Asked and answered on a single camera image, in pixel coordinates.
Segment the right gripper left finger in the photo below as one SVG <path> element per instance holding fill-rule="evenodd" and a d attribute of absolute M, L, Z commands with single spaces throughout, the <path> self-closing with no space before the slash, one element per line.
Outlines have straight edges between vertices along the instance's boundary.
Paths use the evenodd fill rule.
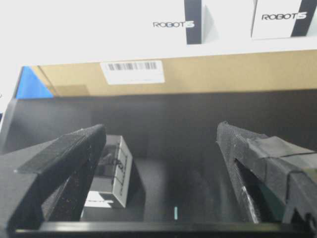
<path fill-rule="evenodd" d="M 78 221 L 106 144 L 102 124 L 0 157 L 0 230 Z"/>

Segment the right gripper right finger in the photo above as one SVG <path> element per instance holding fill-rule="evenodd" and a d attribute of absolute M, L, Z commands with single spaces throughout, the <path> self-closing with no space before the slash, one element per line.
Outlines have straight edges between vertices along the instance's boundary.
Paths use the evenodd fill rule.
<path fill-rule="evenodd" d="M 222 153 L 237 202 L 246 221 L 273 220 L 270 196 L 281 204 L 281 224 L 298 224 L 317 236 L 317 153 L 229 124 L 217 126 Z"/>

